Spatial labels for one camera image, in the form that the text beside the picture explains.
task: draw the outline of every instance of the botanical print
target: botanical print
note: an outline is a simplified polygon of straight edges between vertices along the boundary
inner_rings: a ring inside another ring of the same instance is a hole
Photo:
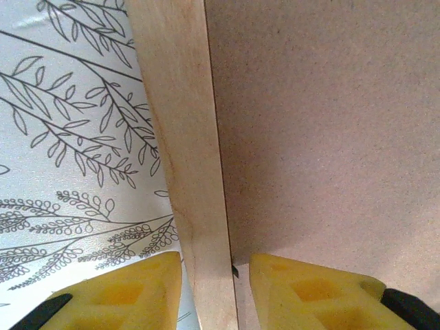
[[[54,203],[49,200],[0,200],[0,234],[27,230],[32,234],[57,236],[39,243],[0,249],[0,283],[30,273],[28,265],[41,259],[44,265],[31,273],[22,283],[9,290],[19,289],[53,274],[74,259],[78,262],[100,261],[96,269],[116,266],[138,255],[146,258],[177,241],[173,216],[134,223],[115,221],[111,212],[115,201],[77,191],[58,191]],[[63,204],[74,206],[74,214],[63,212]],[[106,247],[85,254],[81,241],[93,236],[106,237]]]
[[[54,289],[179,244],[124,1],[4,10],[0,327],[10,327]],[[199,328],[186,274],[178,321]]]

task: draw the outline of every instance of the plywood edge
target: plywood edge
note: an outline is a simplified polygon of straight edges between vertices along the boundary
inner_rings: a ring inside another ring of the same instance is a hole
[[[203,0],[129,16],[201,328],[238,329]]]

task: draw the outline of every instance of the leaf drawing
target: leaf drawing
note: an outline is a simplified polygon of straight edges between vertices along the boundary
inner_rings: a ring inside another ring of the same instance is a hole
[[[38,86],[43,81],[45,67],[39,67],[35,72],[35,85]]]
[[[49,110],[47,110],[46,104],[40,99],[40,97],[32,90],[31,87],[24,85],[25,91],[29,99],[34,105],[41,111],[47,118],[52,119]]]
[[[98,44],[95,36],[90,32],[90,29],[88,27],[85,27],[84,25],[82,25],[81,32],[82,32],[82,35],[89,42],[90,46],[92,46],[99,54],[103,55],[101,52],[101,48],[99,47],[99,44]]]
[[[153,165],[151,165],[150,168],[150,176],[154,176],[154,174],[156,174],[157,170],[159,170],[159,166],[160,166],[160,158],[157,158],[154,162]]]
[[[60,34],[60,36],[62,36],[67,42],[70,42],[70,40],[66,36],[66,33],[64,33],[63,26],[61,25],[58,13],[59,10],[55,6],[53,5],[47,6],[47,14],[49,15],[52,26],[58,32],[58,34]]]
[[[75,122],[69,122],[68,124],[64,125],[64,129],[74,129],[76,127],[80,127],[82,125],[86,125],[90,120],[84,119],[84,120],[77,120]]]
[[[71,25],[71,38],[76,41],[78,39],[78,23],[73,22]]]
[[[85,177],[85,164],[84,164],[84,160],[83,157],[81,156],[81,154],[79,152],[75,152],[75,162],[78,165],[78,167],[81,170],[82,176]]]
[[[102,188],[104,186],[104,173],[102,171],[101,165],[98,165],[97,178],[98,178],[99,187]]]
[[[103,133],[107,129],[107,127],[109,126],[109,121],[110,121],[110,117],[111,117],[112,113],[113,113],[113,103],[110,105],[109,110],[107,110],[104,117],[102,117],[102,119],[101,119],[101,124],[100,124],[100,128],[99,128],[99,131],[101,133]]]
[[[61,10],[72,10],[72,9],[75,9],[75,8],[76,8],[76,6],[72,5],[71,3],[65,3],[64,5],[60,6]]]
[[[9,167],[0,164],[0,175],[6,174],[9,171],[11,171]]]
[[[82,10],[84,10],[84,12],[86,13],[86,15],[96,24],[98,24],[99,26],[104,26],[104,22],[102,22],[102,19],[90,8],[88,8],[86,5],[81,5],[80,7]]]
[[[45,6],[46,6],[46,2],[44,2],[44,0],[40,0],[36,5],[36,9],[39,12],[42,12],[44,10]]]
[[[145,152],[146,152],[146,144],[139,150],[137,154],[137,159],[139,160],[139,164],[144,165],[145,162]]]
[[[129,126],[125,130],[124,141],[125,141],[126,149],[130,153],[131,152],[131,130],[130,130]]]
[[[42,56],[29,56],[24,58],[16,65],[14,72],[12,72],[12,76],[16,76],[17,74],[21,74],[28,70],[31,66],[35,64],[36,61],[42,59]]]
[[[64,84],[66,81],[68,81],[72,77],[72,74],[74,74],[74,73],[69,72],[68,74],[65,74],[65,75],[61,76],[60,78],[56,79],[49,90],[60,87],[62,84]]]
[[[36,146],[38,146],[45,138],[47,138],[47,136],[49,135],[49,131],[46,131],[40,135],[37,135],[36,137],[34,137],[34,139],[32,140],[32,142],[30,143],[30,147],[31,148],[35,148]]]
[[[66,94],[65,94],[65,100],[71,99],[75,94],[75,90],[76,90],[75,85],[72,85],[71,87],[69,87],[66,91]]]
[[[140,242],[144,242],[140,246],[144,249],[139,256],[144,258],[178,239],[171,214],[143,221],[118,222],[111,219],[116,206],[112,199],[68,190],[58,191],[56,197],[61,205],[38,199],[0,199],[0,234],[28,230],[32,234],[60,237],[48,236],[43,242],[38,240],[26,246],[0,249],[0,283],[30,274],[11,290],[32,285],[75,261],[99,261],[96,269],[102,269],[134,258],[137,254],[135,244]],[[63,204],[69,205],[69,210],[65,211]],[[101,223],[99,230],[95,223]],[[78,243],[100,235],[105,235],[109,245],[84,255]],[[31,272],[30,266],[36,262],[41,266]]]
[[[118,43],[116,43],[114,40],[110,40],[110,46],[113,49],[113,51],[116,53],[116,55],[118,56],[118,58],[121,60],[121,62],[123,62],[127,67],[129,67],[130,69],[132,69],[131,64],[129,63],[129,61],[127,60],[127,58],[125,57],[124,52],[121,50],[121,47],[119,46]]]
[[[86,99],[94,98],[95,96],[101,94],[103,91],[105,91],[105,87],[92,88],[85,94],[85,98]]]
[[[67,108],[64,105],[63,101],[59,98],[54,98],[54,105],[56,107],[56,109],[58,110],[58,112],[67,120],[70,120],[70,115],[67,112]]]
[[[22,115],[17,111],[17,108],[14,107],[14,111],[12,112],[12,116],[14,117],[15,126],[24,134],[28,134],[28,128],[26,127],[26,123],[22,117]]]
[[[168,191],[166,190],[156,190],[154,193],[159,197],[169,197]]]
[[[61,162],[63,161],[64,157],[66,156],[66,152],[67,152],[67,145],[65,144],[64,148],[61,150],[60,154],[56,158],[56,161],[55,161],[56,167],[60,167]]]
[[[47,150],[47,156],[49,158],[52,158],[55,155],[56,149],[60,146],[61,141],[55,142],[48,150]]]
[[[119,107],[119,110],[121,112],[123,112],[123,114],[129,118],[130,120],[134,121],[134,122],[138,122],[138,120],[136,119],[136,117],[130,112],[130,110],[128,110],[126,107]]]
[[[105,48],[105,50],[109,51],[110,47],[109,47],[109,43],[107,42],[107,39],[105,38],[105,36],[99,36],[99,41],[101,43],[101,45]]]
[[[113,30],[115,30],[116,33],[118,33],[119,35],[125,36],[125,31],[121,23],[119,23],[118,20],[115,19],[112,14],[110,14],[110,12],[103,9],[102,13],[104,14],[105,19],[107,20],[107,22],[109,22],[109,25],[113,28]]]
[[[96,104],[90,102],[74,102],[71,105],[73,105],[77,109],[89,109],[96,107]]]
[[[20,103],[28,108],[32,108],[32,105],[29,103],[28,99],[15,87],[15,85],[12,83],[12,81],[9,78],[6,78],[5,75],[0,74],[2,79],[5,81],[6,85],[8,86],[8,89]]]
[[[90,6],[93,8],[100,8],[100,9],[106,9],[106,10],[117,10],[120,12],[123,12],[125,15],[127,15],[127,11],[125,10],[125,1],[124,0],[113,0],[113,5],[110,4],[111,1],[104,0],[103,3],[95,3],[92,1],[86,1],[86,0],[70,0],[74,3],[81,4],[83,6]]]

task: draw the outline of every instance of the wooden board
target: wooden board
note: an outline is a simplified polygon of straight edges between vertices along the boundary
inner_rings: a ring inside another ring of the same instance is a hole
[[[440,2],[205,6],[240,329],[259,328],[253,252],[440,311]]]
[[[204,3],[129,15],[201,328],[238,329]]]

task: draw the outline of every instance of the light wood panel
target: light wood panel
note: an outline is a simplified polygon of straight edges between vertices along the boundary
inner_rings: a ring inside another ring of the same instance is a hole
[[[204,3],[129,16],[201,328],[238,329]]]

